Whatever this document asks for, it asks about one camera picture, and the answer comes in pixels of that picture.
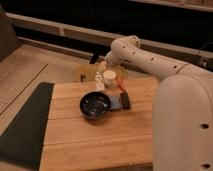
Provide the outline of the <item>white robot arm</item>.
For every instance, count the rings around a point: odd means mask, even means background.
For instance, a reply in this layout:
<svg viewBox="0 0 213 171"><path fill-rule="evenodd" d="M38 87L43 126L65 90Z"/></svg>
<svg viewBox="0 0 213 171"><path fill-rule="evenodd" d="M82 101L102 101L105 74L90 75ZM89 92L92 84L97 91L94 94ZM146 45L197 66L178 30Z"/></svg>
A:
<svg viewBox="0 0 213 171"><path fill-rule="evenodd" d="M112 41L108 67L132 64L157 78L152 105L153 171L213 171L213 72L140 48L136 36Z"/></svg>

